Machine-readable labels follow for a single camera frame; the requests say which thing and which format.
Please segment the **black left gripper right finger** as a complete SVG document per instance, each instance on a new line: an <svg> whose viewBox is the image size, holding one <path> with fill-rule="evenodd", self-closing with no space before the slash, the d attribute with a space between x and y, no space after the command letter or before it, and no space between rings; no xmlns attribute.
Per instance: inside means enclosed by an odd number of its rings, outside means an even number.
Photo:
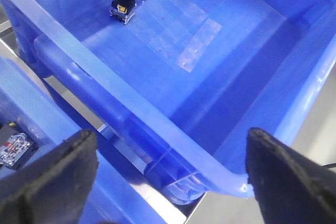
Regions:
<svg viewBox="0 0 336 224"><path fill-rule="evenodd" d="M335 172L258 127L248 130L245 166L264 223L335 223Z"/></svg>

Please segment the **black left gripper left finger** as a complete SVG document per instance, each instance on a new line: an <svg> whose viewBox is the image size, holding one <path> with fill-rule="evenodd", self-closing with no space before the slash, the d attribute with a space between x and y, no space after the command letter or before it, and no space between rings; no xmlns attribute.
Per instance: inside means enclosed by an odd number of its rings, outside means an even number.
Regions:
<svg viewBox="0 0 336 224"><path fill-rule="evenodd" d="M1 223L78 223L98 169L97 137L82 130L1 179Z"/></svg>

